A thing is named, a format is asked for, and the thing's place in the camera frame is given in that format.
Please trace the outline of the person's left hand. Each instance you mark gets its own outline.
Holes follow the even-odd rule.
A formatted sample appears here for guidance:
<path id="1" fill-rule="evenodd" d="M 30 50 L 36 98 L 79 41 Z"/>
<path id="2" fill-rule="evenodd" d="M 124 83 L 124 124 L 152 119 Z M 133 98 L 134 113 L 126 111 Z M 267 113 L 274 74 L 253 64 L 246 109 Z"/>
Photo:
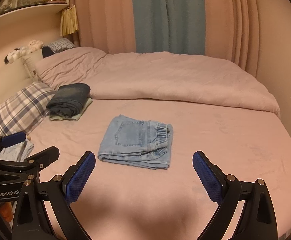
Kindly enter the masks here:
<path id="1" fill-rule="evenodd" d="M 5 202 L 0 206 L 0 215 L 6 222 L 13 220 L 13 211 L 11 202 Z"/>

